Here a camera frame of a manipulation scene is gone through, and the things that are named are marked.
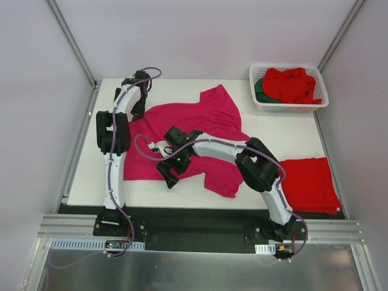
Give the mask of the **white plastic laundry basket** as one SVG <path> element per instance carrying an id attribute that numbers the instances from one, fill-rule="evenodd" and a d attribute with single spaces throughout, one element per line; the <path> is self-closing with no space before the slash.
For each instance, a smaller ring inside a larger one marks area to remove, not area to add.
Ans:
<path id="1" fill-rule="evenodd" d="M 310 65 L 253 64 L 249 83 L 258 112 L 302 114 L 329 105 L 323 77 Z"/>

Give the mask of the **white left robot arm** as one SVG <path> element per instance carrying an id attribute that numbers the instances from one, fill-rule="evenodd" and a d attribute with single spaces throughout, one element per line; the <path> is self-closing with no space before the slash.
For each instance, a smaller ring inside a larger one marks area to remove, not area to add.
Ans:
<path id="1" fill-rule="evenodd" d="M 125 158 L 131 146 L 129 122 L 140 119 L 145 113 L 152 79 L 145 69 L 136 71 L 116 88 L 113 105 L 96 113 L 96 142 L 104 156 L 105 194 L 93 234 L 95 236 L 130 236 L 131 227 L 122 213 L 125 206 Z"/>

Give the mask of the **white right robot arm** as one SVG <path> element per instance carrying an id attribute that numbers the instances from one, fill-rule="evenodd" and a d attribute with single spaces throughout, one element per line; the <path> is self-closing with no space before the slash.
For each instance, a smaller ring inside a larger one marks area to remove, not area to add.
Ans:
<path id="1" fill-rule="evenodd" d="M 243 181 L 261 194 L 269 211 L 269 220 L 261 227 L 262 235 L 283 242 L 294 233 L 293 209 L 282 188 L 285 170 L 270 150 L 258 139 L 231 141 L 199 130 L 186 133 L 172 127 L 164 140 L 152 143 L 153 153 L 162 154 L 156 168 L 171 189 L 191 164 L 191 158 L 207 157 L 235 165 Z"/>

